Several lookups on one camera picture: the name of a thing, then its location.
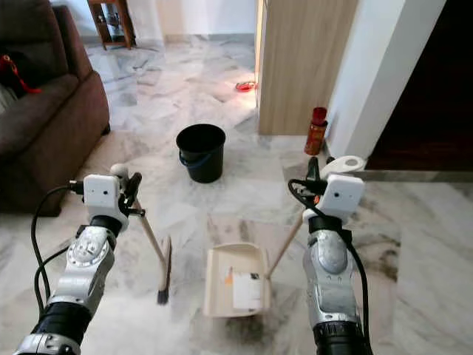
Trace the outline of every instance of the dark doorway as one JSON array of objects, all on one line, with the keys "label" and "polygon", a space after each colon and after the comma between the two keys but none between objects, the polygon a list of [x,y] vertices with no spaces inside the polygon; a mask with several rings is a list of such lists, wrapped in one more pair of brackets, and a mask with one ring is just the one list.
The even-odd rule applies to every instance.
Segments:
[{"label": "dark doorway", "polygon": [[472,13],[446,2],[367,169],[473,171]]}]

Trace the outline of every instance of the red object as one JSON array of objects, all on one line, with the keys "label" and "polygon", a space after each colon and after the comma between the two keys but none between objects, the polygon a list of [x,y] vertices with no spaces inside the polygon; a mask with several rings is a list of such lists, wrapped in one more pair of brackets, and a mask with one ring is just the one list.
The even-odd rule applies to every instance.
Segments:
[{"label": "red object", "polygon": [[316,107],[313,109],[312,121],[310,122],[309,132],[307,134],[307,143],[304,152],[309,155],[317,155],[320,153],[322,142],[324,141],[325,130],[327,128],[327,109],[324,107]]},{"label": "red object", "polygon": [[235,86],[235,89],[237,89],[240,92],[248,92],[251,91],[256,87],[256,84],[254,81],[245,81],[244,83],[238,83]]},{"label": "red object", "polygon": [[15,63],[12,61],[12,59],[8,55],[3,55],[0,57],[0,74],[6,73],[6,72],[12,72],[15,77],[17,77],[18,82],[20,83],[21,87],[25,92],[32,93],[32,94],[37,94],[41,92],[41,89],[33,89],[32,87],[29,87],[27,83],[23,81],[23,79],[20,77],[18,74],[18,68],[16,67]]}]

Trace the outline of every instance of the marble floor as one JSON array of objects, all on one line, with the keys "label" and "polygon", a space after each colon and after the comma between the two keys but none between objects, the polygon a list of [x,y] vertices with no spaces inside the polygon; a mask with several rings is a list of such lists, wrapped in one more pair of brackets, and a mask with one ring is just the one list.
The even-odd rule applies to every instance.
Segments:
[{"label": "marble floor", "polygon": [[[131,220],[83,354],[313,354],[304,228],[275,270],[268,313],[203,316],[207,250],[246,240],[272,260],[302,210],[285,181],[304,174],[304,137],[257,135],[254,92],[234,91],[253,78],[253,44],[191,37],[165,48],[87,52],[106,88],[112,132],[78,177],[117,162],[141,172],[140,201],[157,235],[171,236],[173,260],[169,303],[158,306],[157,261]],[[227,135],[223,176],[208,185],[189,179],[174,142],[197,122]],[[0,214],[0,355],[14,351],[37,317],[30,218]],[[42,254],[68,243],[85,221],[80,198],[68,195],[60,217],[39,221]],[[349,227],[367,268],[375,354],[473,354],[472,221],[472,184],[367,183]],[[63,267],[63,257],[51,263],[52,284]],[[360,298],[357,275],[354,284]]]}]

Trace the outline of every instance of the wooden table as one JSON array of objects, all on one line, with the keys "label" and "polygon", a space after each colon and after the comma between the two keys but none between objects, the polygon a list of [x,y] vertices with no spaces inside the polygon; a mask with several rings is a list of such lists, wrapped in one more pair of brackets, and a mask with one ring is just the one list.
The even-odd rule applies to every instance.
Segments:
[{"label": "wooden table", "polygon": [[[135,42],[135,32],[133,30],[132,20],[129,16],[126,0],[87,0],[89,3],[90,13],[94,19],[95,28],[101,37],[103,48],[106,46],[126,46],[129,50]],[[117,22],[110,21],[103,13],[102,4],[113,4],[117,8]],[[114,40],[109,32],[108,24],[121,24],[123,28],[123,40]]]}]

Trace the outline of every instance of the white wall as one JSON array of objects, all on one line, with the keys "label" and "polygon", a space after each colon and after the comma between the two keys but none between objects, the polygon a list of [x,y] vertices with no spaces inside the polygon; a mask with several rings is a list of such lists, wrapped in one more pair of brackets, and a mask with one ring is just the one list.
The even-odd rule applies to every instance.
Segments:
[{"label": "white wall", "polygon": [[333,156],[370,156],[445,2],[360,0],[329,105]]},{"label": "white wall", "polygon": [[256,0],[157,0],[166,35],[254,33]]},{"label": "white wall", "polygon": [[63,4],[69,8],[75,26],[81,36],[97,36],[87,0],[50,0],[53,4]]},{"label": "white wall", "polygon": [[[86,0],[51,0],[71,10],[81,36],[97,36]],[[127,0],[137,39],[163,35],[254,33],[255,0]]]}]

